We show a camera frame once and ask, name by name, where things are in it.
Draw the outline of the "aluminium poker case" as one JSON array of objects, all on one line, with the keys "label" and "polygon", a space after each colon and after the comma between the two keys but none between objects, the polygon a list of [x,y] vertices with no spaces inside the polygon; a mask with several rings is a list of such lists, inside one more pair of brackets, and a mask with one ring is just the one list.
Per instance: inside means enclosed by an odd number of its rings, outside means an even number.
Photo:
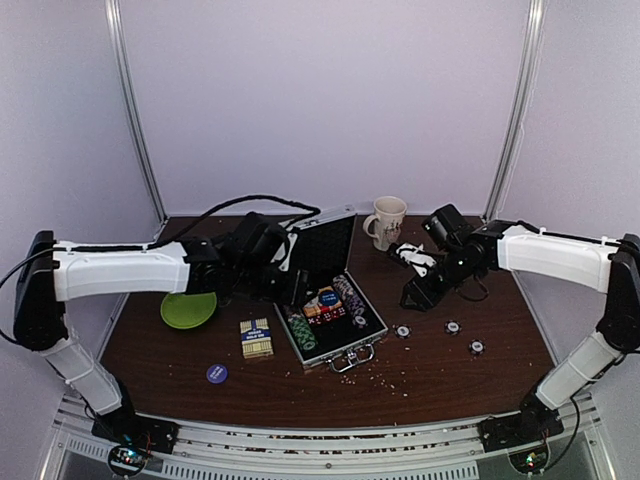
[{"label": "aluminium poker case", "polygon": [[305,369],[325,364],[336,374],[372,361],[388,326],[348,271],[356,212],[345,205],[289,226],[285,265],[308,274],[306,302],[275,312]]}]

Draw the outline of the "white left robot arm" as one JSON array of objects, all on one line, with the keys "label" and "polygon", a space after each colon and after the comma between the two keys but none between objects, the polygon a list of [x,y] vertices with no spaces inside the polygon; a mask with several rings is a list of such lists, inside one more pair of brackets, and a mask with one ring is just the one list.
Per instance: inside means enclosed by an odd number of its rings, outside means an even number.
[{"label": "white left robot arm", "polygon": [[8,272],[15,277],[13,332],[7,341],[39,353],[78,392],[106,429],[123,444],[137,442],[144,424],[125,388],[74,337],[66,302],[111,294],[163,292],[230,298],[236,292],[281,304],[306,299],[308,274],[291,264],[295,226],[319,214],[297,201],[300,215],[286,225],[246,214],[234,231],[195,238],[190,226],[142,244],[58,241],[49,230],[34,237],[27,257]]}]

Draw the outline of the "blue small blind button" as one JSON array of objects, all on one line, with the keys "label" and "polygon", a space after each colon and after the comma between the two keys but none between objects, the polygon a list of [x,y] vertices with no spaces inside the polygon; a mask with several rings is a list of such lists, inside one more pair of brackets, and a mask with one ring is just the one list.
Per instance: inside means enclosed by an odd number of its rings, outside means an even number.
[{"label": "blue small blind button", "polygon": [[341,299],[335,292],[333,295],[321,295],[318,296],[318,302],[323,307],[336,307],[341,305]]}]

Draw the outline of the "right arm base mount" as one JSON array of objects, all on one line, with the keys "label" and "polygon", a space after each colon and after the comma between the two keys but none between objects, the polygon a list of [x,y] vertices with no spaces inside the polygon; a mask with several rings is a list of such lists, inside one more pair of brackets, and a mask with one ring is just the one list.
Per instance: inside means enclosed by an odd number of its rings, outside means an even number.
[{"label": "right arm base mount", "polygon": [[504,417],[491,417],[478,425],[479,437],[486,453],[540,442],[564,432],[562,421],[555,415],[539,419],[523,412]]}]

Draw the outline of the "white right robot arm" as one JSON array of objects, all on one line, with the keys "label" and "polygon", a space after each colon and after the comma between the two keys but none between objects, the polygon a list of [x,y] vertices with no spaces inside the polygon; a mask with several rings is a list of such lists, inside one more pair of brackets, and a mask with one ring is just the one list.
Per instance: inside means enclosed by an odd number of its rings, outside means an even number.
[{"label": "white right robot arm", "polygon": [[604,313],[589,334],[550,370],[521,403],[512,430],[535,440],[551,424],[551,413],[611,366],[639,351],[639,239],[591,239],[548,232],[526,222],[494,220],[474,227],[436,217],[423,224],[439,249],[394,244],[390,257],[414,269],[401,305],[427,311],[470,277],[490,271],[528,272],[589,287],[606,297]]}]

